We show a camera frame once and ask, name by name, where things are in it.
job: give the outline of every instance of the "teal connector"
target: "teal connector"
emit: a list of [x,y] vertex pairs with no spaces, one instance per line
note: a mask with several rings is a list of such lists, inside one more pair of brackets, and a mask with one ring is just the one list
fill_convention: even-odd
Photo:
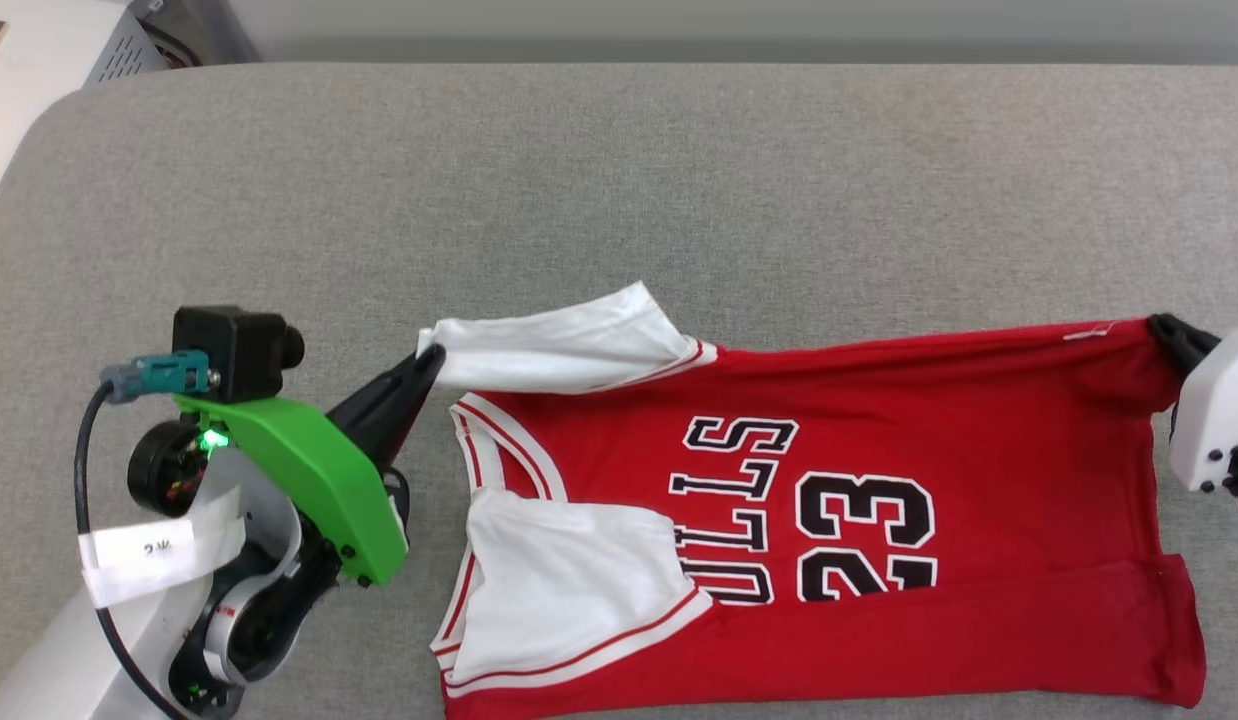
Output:
[[220,382],[210,359],[201,350],[181,350],[170,355],[140,355],[125,365],[111,365],[99,374],[111,382],[108,402],[120,405],[142,395],[199,395]]
[[202,393],[210,387],[210,359],[201,350],[142,355],[130,361],[142,379],[144,395]]

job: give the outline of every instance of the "white armhole trim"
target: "white armhole trim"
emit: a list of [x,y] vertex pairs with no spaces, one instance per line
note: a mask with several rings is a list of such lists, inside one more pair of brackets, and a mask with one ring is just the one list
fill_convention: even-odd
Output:
[[[468,491],[477,492],[483,487],[504,487],[504,464],[499,448],[509,452],[526,469],[535,482],[539,497],[565,502],[567,494],[561,482],[561,473],[543,447],[531,437],[522,424],[485,397],[468,393],[458,405],[449,407],[449,417],[456,424],[456,438],[463,450],[464,464],[468,468]],[[459,576],[451,594],[441,628],[431,643],[437,661],[444,664],[444,657],[454,662],[454,651],[463,641],[464,611],[468,596],[483,583],[482,564],[472,553],[472,546],[464,549],[459,564]]]
[[522,318],[439,320],[418,351],[446,348],[442,387],[574,395],[646,382],[716,360],[716,346],[683,336],[636,282],[619,292]]
[[[494,460],[488,460],[490,455],[482,452],[483,447],[494,448],[498,445],[509,452],[509,455],[515,456],[520,466],[531,475],[541,500],[567,501],[565,482],[561,482],[561,473],[556,469],[556,461],[552,461],[543,447],[513,416],[504,413],[500,407],[485,397],[473,393],[459,397],[459,402],[456,402],[449,411],[456,416],[457,424],[467,427],[468,439],[477,442],[475,459],[483,482],[485,475],[494,474],[496,469],[498,487],[503,487],[504,474],[499,465],[499,452],[495,448],[494,455],[491,455]],[[475,475],[469,475],[469,478],[477,482]]]

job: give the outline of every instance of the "black cable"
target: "black cable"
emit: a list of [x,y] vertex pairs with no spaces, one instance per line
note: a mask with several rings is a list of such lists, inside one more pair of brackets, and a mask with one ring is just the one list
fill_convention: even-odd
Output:
[[139,26],[144,27],[144,32],[161,40],[166,45],[173,45],[175,49],[178,49],[180,53],[187,54],[188,62],[194,67],[201,68],[204,64],[202,63],[201,57],[197,53],[193,53],[193,49],[188,45],[184,45],[183,40],[180,40],[162,28],[154,26],[154,24],[147,22],[147,20],[139,20]]
[[[111,381],[105,381],[90,397],[90,403],[85,406],[85,414],[80,417],[80,429],[76,433],[76,455],[72,458],[72,495],[76,496],[76,533],[78,536],[90,532],[90,501],[85,492],[85,464],[90,450],[90,431],[94,428],[94,418],[99,414],[99,407],[106,402],[110,395]],[[184,715],[175,703],[166,700],[166,696],[157,688],[154,688],[152,682],[145,678],[144,671],[140,671],[139,666],[135,664],[125,642],[121,642],[116,624],[111,621],[111,610],[99,607],[94,612],[99,617],[103,637],[106,638],[108,647],[111,647],[111,654],[118,657],[121,669],[126,672],[126,675],[130,675],[139,692],[170,720],[189,720],[188,715]]]

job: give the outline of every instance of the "white label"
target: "white label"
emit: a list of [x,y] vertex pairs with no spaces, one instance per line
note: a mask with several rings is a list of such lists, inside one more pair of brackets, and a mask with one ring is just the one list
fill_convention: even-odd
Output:
[[233,487],[183,518],[80,536],[80,570],[94,606],[162,591],[225,565],[245,544],[240,496]]

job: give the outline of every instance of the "gray fabric surface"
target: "gray fabric surface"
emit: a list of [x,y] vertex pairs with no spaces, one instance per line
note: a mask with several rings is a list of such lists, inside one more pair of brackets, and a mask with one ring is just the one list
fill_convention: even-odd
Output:
[[[286,393],[328,406],[442,315],[638,278],[727,346],[1151,311],[1226,332],[1238,69],[276,66],[69,96],[0,191],[0,682],[80,583],[71,442],[94,374],[166,348],[176,306],[280,311],[308,340]],[[453,398],[399,459],[407,569],[327,598],[241,718],[439,718],[427,643],[465,506]],[[120,478],[171,411],[103,416],[99,525],[144,518]],[[1238,719],[1238,510],[1158,461],[1210,653],[1195,713],[1020,693],[608,718]]]

